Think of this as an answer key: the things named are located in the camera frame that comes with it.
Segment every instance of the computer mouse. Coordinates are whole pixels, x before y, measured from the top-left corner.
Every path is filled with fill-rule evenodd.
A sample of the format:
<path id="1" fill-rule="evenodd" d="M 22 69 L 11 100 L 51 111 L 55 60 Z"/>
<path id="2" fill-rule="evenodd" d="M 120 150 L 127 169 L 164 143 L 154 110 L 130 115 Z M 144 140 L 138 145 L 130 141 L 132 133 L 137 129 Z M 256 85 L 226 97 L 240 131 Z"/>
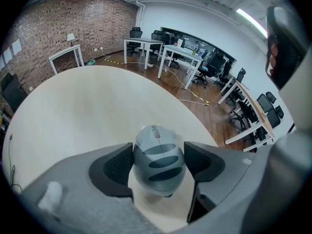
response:
<path id="1" fill-rule="evenodd" d="M 186 169 L 176 133 L 160 125 L 146 126 L 136 137 L 133 154 L 139 184 L 155 195 L 171 197 Z"/>

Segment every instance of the red brick wall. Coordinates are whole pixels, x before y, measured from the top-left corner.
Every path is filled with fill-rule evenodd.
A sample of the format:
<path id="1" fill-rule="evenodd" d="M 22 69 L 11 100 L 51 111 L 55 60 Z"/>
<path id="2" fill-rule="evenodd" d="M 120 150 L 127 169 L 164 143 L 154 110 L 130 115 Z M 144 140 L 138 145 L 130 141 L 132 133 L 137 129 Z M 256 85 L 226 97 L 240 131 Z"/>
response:
<path id="1" fill-rule="evenodd" d="M 122 0 L 40 0 L 29 5 L 17 18 L 1 53 L 18 38 L 22 51 L 0 71 L 0 80 L 8 73 L 17 74 L 24 90 L 36 88 L 54 75 L 49 56 L 70 46 L 67 34 L 74 33 L 83 61 L 123 49 L 123 38 L 136 24 L 137 6 Z M 56 60 L 58 72 L 76 67 L 74 53 Z"/>

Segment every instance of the ceiling light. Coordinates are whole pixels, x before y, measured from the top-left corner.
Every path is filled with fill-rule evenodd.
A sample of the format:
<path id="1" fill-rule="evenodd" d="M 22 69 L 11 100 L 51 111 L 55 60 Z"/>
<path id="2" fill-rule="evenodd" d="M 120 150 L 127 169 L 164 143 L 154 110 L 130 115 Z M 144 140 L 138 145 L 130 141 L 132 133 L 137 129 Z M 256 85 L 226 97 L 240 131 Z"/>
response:
<path id="1" fill-rule="evenodd" d="M 245 11 L 238 9 L 237 13 L 241 14 L 244 18 L 246 18 L 249 22 L 251 22 L 266 38 L 268 38 L 268 34 L 264 28 L 251 16 L 249 16 Z"/>

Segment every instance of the white wall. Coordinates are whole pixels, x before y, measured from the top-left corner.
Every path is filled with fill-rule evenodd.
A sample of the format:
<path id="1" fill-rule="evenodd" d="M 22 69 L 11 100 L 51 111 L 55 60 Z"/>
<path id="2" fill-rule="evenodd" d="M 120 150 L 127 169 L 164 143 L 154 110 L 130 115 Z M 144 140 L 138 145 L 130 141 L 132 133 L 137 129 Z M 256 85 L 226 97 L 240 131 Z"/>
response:
<path id="1" fill-rule="evenodd" d="M 277 98 L 274 106 L 281 105 L 284 118 L 274 129 L 276 137 L 287 133 L 293 120 L 278 95 L 278 91 L 265 74 L 266 57 L 258 46 L 234 24 L 210 12 L 173 3 L 147 2 L 143 16 L 142 37 L 150 38 L 161 27 L 176 29 L 206 40 L 237 60 L 233 73 L 243 67 L 246 75 L 243 84 L 258 98 L 270 91 Z"/>

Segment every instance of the wooden floor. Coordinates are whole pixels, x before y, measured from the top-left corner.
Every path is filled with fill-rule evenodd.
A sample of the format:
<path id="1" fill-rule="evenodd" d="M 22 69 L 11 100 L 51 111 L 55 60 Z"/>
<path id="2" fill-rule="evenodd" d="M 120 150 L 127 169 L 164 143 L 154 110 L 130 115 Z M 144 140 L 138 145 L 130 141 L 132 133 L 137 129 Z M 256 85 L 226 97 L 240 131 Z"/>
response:
<path id="1" fill-rule="evenodd" d="M 113 60 L 119 63 L 124 62 L 123 52 L 111 55 L 109 60 Z M 185 90 L 184 86 L 182 86 L 181 83 L 178 82 L 176 76 L 172 73 L 163 71 L 161 74 L 161 79 L 158 79 L 157 75 L 159 69 L 157 67 L 148 67 L 147 70 L 145 70 L 144 64 L 129 63 L 144 63 L 145 57 L 138 58 L 138 55 L 134 55 L 133 57 L 128 57 L 127 61 L 127 64 L 116 64 L 105 61 L 105 58 L 100 58 L 96 60 L 96 65 L 114 66 L 132 71 L 155 82 L 156 84 L 170 92 L 172 95 L 174 95 L 177 99 L 202 102 L 194 95 L 192 95 L 190 91 Z M 157 56 L 150 57 L 149 63 L 160 66 L 160 61 L 157 61 Z M 168 68 L 167 64 L 168 62 L 165 62 L 164 68 Z M 183 84 L 186 84 L 187 80 L 190 77 L 190 74 L 187 75 L 185 70 L 182 70 L 181 68 L 177 69 L 177 66 L 175 64 L 171 65 L 170 70 L 178 76 L 179 80 L 183 82 Z M 246 143 L 244 143 L 243 139 L 235 141 L 229 145 L 225 145 L 225 140 L 237 135 L 237 132 L 239 131 L 239 129 L 237 128 L 238 122 L 236 123 L 236 126 L 233 123 L 228 122 L 230 118 L 229 112 L 231 111 L 232 107 L 227 105 L 226 103 L 218 105 L 218 101 L 222 97 L 220 93 L 220 87 L 214 85 L 212 80 L 208 80 L 208 82 L 209 84 L 206 89 L 204 89 L 204 87 L 200 83 L 191 83 L 189 89 L 199 97 L 202 97 L 203 99 L 209 101 L 211 103 L 210 106 L 203 106 L 200 104 L 186 101 L 183 101 L 182 103 L 187 106 L 192 111 L 192 113 L 201 121 L 201 123 L 207 128 L 207 130 L 214 138 L 219 147 L 224 147 L 230 150 L 242 150 L 250 146 L 251 142 L 247 141 Z"/>

